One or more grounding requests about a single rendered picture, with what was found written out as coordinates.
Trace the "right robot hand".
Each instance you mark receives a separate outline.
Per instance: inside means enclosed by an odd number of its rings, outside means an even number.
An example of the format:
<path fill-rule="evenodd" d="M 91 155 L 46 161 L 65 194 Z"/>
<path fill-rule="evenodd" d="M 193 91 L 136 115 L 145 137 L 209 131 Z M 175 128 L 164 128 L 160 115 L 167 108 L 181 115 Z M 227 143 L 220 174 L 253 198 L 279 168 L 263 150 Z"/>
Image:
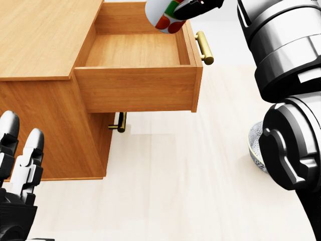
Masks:
<path fill-rule="evenodd" d="M 184 0 L 174 10 L 174 17 L 178 20 L 188 20 L 215 8 L 220 8 L 224 0 Z"/>

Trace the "white bottle with colourful print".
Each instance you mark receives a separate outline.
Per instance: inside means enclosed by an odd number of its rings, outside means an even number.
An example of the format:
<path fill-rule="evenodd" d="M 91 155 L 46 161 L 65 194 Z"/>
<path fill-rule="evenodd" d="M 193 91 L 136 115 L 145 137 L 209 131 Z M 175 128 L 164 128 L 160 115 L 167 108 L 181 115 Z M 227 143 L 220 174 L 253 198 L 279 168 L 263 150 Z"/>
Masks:
<path fill-rule="evenodd" d="M 166 34 L 178 32 L 186 20 L 174 17 L 175 8 L 184 0 L 147 0 L 145 14 L 148 21 L 159 31 Z"/>

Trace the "wooden cabinet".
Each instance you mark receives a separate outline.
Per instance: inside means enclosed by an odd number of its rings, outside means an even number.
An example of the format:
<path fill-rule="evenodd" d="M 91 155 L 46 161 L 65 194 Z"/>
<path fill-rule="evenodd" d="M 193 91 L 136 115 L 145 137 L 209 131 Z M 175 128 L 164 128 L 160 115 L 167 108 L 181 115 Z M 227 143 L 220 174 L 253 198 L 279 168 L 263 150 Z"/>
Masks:
<path fill-rule="evenodd" d="M 0 113 L 20 118 L 21 154 L 30 131 L 45 137 L 43 179 L 106 175 L 112 115 L 90 114 L 74 74 L 95 38 L 103 0 L 0 0 Z"/>

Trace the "open wooden drawer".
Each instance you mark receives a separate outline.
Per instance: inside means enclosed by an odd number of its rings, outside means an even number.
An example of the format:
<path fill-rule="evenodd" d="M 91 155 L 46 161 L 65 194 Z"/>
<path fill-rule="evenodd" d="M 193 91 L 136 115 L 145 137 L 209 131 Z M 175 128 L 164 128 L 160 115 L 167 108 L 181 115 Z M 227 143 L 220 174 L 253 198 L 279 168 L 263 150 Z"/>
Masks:
<path fill-rule="evenodd" d="M 74 68 L 91 113 L 197 110 L 203 65 L 191 24 L 156 30 L 143 2 L 103 3 Z"/>

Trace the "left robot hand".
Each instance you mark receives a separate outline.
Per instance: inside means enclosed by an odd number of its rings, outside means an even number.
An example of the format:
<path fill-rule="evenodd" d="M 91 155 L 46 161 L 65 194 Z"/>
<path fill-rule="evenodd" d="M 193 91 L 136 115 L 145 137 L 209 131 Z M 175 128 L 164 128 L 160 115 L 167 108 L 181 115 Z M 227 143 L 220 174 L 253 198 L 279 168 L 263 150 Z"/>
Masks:
<path fill-rule="evenodd" d="M 55 241 L 28 238 L 38 209 L 34 188 L 43 173 L 44 134 L 34 128 L 23 153 L 15 157 L 19 130 L 19 116 L 5 111 L 0 116 L 0 241 Z"/>

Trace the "patterned bowl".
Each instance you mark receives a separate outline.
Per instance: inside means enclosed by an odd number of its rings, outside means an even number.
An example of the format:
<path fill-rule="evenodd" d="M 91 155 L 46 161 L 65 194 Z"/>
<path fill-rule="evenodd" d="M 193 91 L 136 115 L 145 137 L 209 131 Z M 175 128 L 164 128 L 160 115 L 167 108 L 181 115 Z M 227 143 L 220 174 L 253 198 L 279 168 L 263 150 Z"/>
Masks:
<path fill-rule="evenodd" d="M 249 154 L 252 159 L 252 161 L 255 163 L 255 165 L 264 173 L 268 174 L 267 168 L 264 164 L 261 151 L 260 151 L 260 145 L 259 145 L 259 138 L 262 135 L 262 126 L 263 121 L 255 123 L 249 130 L 249 133 L 247 135 L 247 145 L 249 149 Z"/>

